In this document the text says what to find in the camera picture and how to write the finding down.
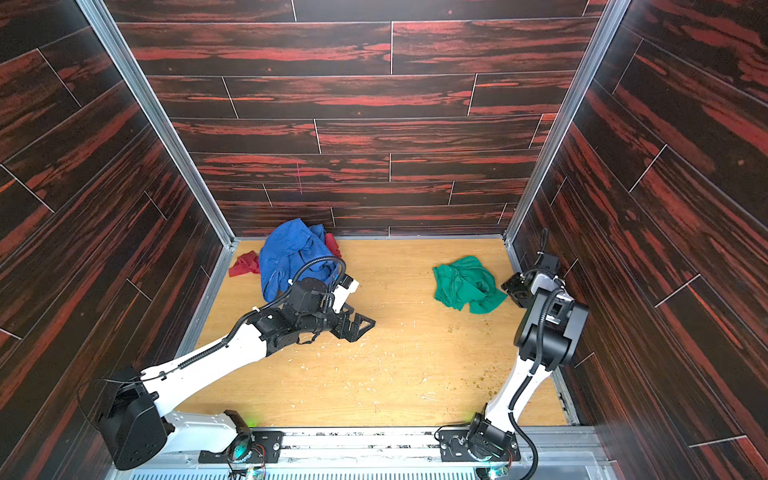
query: red and black wood wall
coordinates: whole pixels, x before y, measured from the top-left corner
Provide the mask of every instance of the red and black wood wall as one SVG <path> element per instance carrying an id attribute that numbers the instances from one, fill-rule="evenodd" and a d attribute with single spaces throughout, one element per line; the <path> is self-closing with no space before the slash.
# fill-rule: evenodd
<path id="1" fill-rule="evenodd" d="M 767 12 L 634 0 L 515 239 L 591 308 L 564 373 L 627 479 L 768 478 Z"/>
<path id="2" fill-rule="evenodd" d="M 92 380 L 174 356 L 221 244 L 74 0 L 3 2 L 0 164 L 0 478 L 100 478 Z"/>
<path id="3" fill-rule="evenodd" d="M 506 228 L 604 0 L 107 4 L 236 235 L 410 235 Z"/>

